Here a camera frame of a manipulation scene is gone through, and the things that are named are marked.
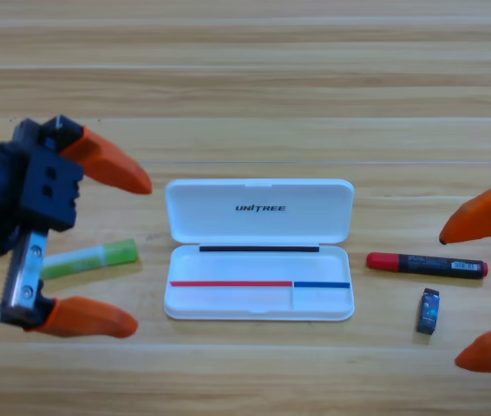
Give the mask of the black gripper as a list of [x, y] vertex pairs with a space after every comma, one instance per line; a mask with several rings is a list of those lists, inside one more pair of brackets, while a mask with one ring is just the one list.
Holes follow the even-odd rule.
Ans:
[[1, 323], [62, 338], [136, 332], [137, 320], [113, 305], [81, 296], [53, 301], [41, 293], [49, 231], [75, 225], [84, 173], [126, 192], [153, 191], [136, 160], [64, 115], [43, 124], [25, 119], [10, 141], [0, 142], [0, 257], [11, 255]]

